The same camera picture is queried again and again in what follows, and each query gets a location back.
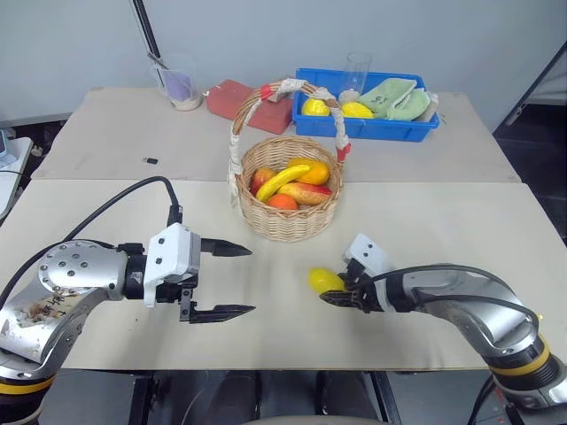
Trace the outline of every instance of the green towel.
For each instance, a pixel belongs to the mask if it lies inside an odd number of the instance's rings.
[[[416,84],[416,80],[388,78],[360,96],[358,102],[367,106],[374,113],[374,118],[386,118],[388,109],[403,102]]]
[[[419,117],[430,103],[423,89],[415,89],[417,81],[388,78],[362,95],[358,102],[367,106],[374,118],[411,121]]]
[[[400,102],[388,109],[386,118],[388,120],[414,120],[425,112],[430,101],[424,89],[413,89],[405,102]]]

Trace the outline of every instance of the table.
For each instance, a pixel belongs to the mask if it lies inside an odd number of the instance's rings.
[[[347,182],[520,182],[462,93],[439,94],[440,127],[421,143],[353,139]],[[93,89],[58,134],[34,179],[133,179],[222,182],[230,121],[175,110],[156,89]],[[287,134],[295,134],[289,127]],[[266,137],[246,128],[243,152]],[[333,139],[315,137],[334,152]],[[157,158],[157,165],[143,158]]]
[[[0,171],[15,171],[21,173],[26,166],[27,157],[32,149],[32,140],[29,137],[8,140],[8,149],[18,159],[7,166],[0,167]],[[0,173],[0,220],[3,219],[12,207],[12,201],[18,188],[21,176],[14,173]]]
[[[60,240],[130,183],[32,181],[0,228],[5,265],[0,268],[0,286],[19,264]],[[340,309],[324,304],[310,290],[308,270],[342,270],[341,254],[359,232],[377,242],[395,267],[454,262],[497,274],[526,305],[544,315],[541,333],[553,353],[567,361],[563,305],[567,250],[523,184],[347,183],[333,223],[299,243],[274,243],[255,235],[230,209],[225,182],[174,182],[174,186],[185,207],[184,224],[202,236],[226,238],[254,252],[234,259],[203,254],[195,291],[199,308],[214,304],[257,308],[225,323],[188,325],[178,321],[177,305],[147,309],[139,300],[106,302],[88,318],[65,367],[485,367],[448,322],[420,313]],[[149,238],[165,227],[167,207],[163,187],[147,186],[121,200],[82,236],[147,246]]]

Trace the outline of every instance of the yellow lemon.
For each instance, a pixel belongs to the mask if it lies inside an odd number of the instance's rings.
[[[328,290],[346,290],[345,281],[326,268],[312,268],[309,285],[319,295]]]
[[[318,117],[326,117],[330,114],[329,106],[320,99],[312,99],[311,97],[301,106],[303,115],[316,115]]]
[[[347,118],[374,118],[372,111],[358,102],[347,102],[342,109]]]

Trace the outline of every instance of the mango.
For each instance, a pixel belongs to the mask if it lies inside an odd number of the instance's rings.
[[[283,193],[293,197],[298,204],[318,205],[329,199],[333,192],[324,186],[294,182],[284,184],[277,193]]]
[[[287,166],[298,166],[298,165],[310,166],[311,169],[298,177],[296,180],[302,183],[309,184],[325,184],[329,180],[330,169],[329,166],[323,161],[311,158],[292,158]]]

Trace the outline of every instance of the blue plastic tray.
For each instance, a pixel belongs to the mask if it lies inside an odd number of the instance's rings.
[[[315,86],[326,87],[335,97],[338,97],[342,71],[328,69],[300,68],[295,73],[296,78],[307,80]],[[369,73],[363,93],[373,89],[386,78],[407,78],[417,81],[417,88],[425,87],[419,75],[404,73]],[[298,135],[324,135],[334,137],[337,133],[335,121],[329,117],[313,117],[303,115],[301,106],[307,96],[295,93],[293,98],[293,120]],[[349,137],[359,139],[399,140],[402,142],[421,142],[425,136],[439,126],[437,113],[429,122],[398,121],[398,120],[365,120],[361,118],[345,118],[346,133]]]

